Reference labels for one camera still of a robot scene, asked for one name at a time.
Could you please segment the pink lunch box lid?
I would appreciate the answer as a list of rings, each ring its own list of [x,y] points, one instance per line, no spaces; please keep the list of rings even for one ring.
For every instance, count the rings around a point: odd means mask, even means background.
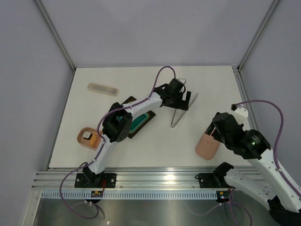
[[[195,147],[196,154],[204,160],[213,159],[221,144],[214,139],[213,132],[215,132],[215,129],[209,135],[204,132]]]

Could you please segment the pink lunch box base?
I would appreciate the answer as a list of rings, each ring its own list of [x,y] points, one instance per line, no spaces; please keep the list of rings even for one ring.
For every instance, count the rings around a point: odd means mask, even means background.
[[[79,144],[94,151],[99,146],[101,140],[102,138],[98,135],[97,130],[90,127],[83,128],[77,135],[77,142]]]

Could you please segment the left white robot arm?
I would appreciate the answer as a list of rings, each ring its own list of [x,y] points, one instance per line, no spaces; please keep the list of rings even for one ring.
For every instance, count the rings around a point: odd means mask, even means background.
[[[101,119],[101,141],[92,161],[80,169],[77,174],[76,188],[102,187],[104,170],[108,158],[117,143],[126,139],[130,133],[132,122],[139,116],[154,111],[160,107],[169,107],[187,111],[189,109],[191,92],[186,90],[183,83],[175,80],[174,84],[163,84],[153,89],[146,98],[121,105],[114,103],[109,112]]]

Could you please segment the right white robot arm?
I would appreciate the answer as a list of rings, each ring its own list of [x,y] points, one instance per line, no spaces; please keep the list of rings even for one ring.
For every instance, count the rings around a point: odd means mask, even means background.
[[[249,195],[281,226],[301,224],[301,188],[275,158],[265,137],[256,130],[243,130],[233,118],[213,120],[215,140],[223,143],[234,154],[247,160],[265,179],[267,186],[243,176],[234,166],[222,163],[214,170],[214,183],[229,185]]]

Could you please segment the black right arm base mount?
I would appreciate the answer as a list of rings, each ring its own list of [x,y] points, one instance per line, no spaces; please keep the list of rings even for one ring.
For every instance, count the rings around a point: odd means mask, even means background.
[[[195,179],[199,182],[200,188],[229,188],[225,183],[218,183],[213,173],[199,173],[195,175]]]

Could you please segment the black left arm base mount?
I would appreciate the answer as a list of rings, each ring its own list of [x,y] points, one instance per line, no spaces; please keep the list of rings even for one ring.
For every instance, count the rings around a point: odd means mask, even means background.
[[[75,180],[75,188],[115,188],[116,186],[115,173],[103,173],[101,177],[97,177],[95,181],[90,182],[84,173],[78,173]]]

